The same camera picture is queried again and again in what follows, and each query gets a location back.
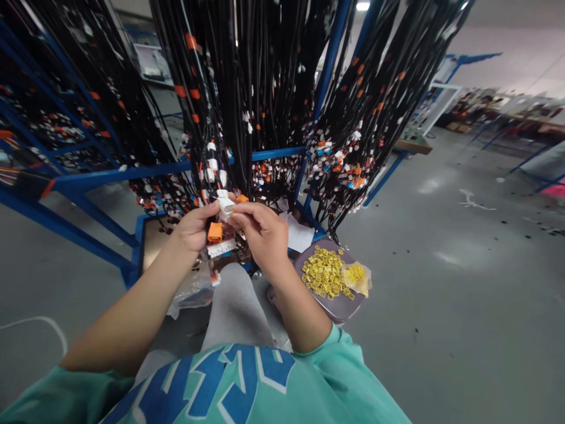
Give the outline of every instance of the plastic bag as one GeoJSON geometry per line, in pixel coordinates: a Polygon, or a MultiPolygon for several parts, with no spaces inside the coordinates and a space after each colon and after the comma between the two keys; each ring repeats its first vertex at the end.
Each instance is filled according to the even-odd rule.
{"type": "Polygon", "coordinates": [[[207,266],[201,266],[182,282],[172,299],[167,315],[177,319],[181,309],[208,306],[212,303],[213,295],[214,285],[210,278],[210,270],[207,266]]]}
{"type": "Polygon", "coordinates": [[[352,264],[345,265],[341,269],[341,273],[343,275],[343,282],[349,289],[355,290],[357,293],[362,294],[365,297],[369,297],[369,290],[373,288],[373,284],[371,282],[371,270],[369,268],[355,261],[352,264]],[[363,268],[365,275],[357,281],[348,278],[346,271],[352,266],[359,266],[363,268]]]}

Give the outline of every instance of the hand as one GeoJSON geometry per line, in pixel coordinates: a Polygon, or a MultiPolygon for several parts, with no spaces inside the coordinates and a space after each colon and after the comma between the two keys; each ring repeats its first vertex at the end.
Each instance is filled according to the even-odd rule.
{"type": "Polygon", "coordinates": [[[288,259],[288,223],[272,209],[260,203],[239,203],[230,218],[234,227],[241,227],[255,262],[269,280],[292,264],[288,259]]]}
{"type": "MultiPolygon", "coordinates": [[[[234,193],[229,193],[229,197],[232,201],[235,201],[234,193]]],[[[206,222],[208,218],[218,213],[220,213],[218,201],[198,209],[193,209],[181,219],[172,236],[176,235],[179,237],[182,246],[188,251],[199,253],[207,245],[208,229],[206,222]]],[[[233,228],[224,224],[224,231],[232,232],[233,228]]]]}

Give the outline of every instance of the ceiling light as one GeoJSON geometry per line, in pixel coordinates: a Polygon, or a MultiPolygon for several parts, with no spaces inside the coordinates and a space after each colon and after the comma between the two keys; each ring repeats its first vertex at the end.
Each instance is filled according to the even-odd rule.
{"type": "Polygon", "coordinates": [[[369,6],[370,6],[370,5],[371,5],[371,4],[370,4],[369,2],[360,2],[360,3],[357,3],[357,10],[360,11],[360,12],[366,12],[366,11],[369,10],[369,6]]]}

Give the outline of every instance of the gray pants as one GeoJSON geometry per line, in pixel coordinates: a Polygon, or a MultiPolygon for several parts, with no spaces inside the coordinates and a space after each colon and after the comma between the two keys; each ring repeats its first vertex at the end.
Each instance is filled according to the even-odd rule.
{"type": "MultiPolygon", "coordinates": [[[[202,351],[223,343],[273,346],[267,317],[247,272],[241,265],[231,263],[222,269],[220,279],[220,285],[214,289],[212,313],[202,351]]],[[[135,385],[178,359],[165,350],[149,352],[135,377],[135,385]]]]}

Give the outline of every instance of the person's left hand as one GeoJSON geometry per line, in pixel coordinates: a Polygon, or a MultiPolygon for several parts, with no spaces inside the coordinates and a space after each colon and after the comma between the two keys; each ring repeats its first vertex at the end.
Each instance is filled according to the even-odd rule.
{"type": "MultiPolygon", "coordinates": [[[[229,193],[230,200],[235,201],[235,194],[229,193]]],[[[220,205],[215,201],[201,208],[193,209],[186,214],[171,236],[177,236],[187,251],[199,253],[206,248],[208,234],[206,222],[208,218],[220,213],[220,205]]],[[[231,226],[224,223],[224,231],[233,231],[231,226]]]]}

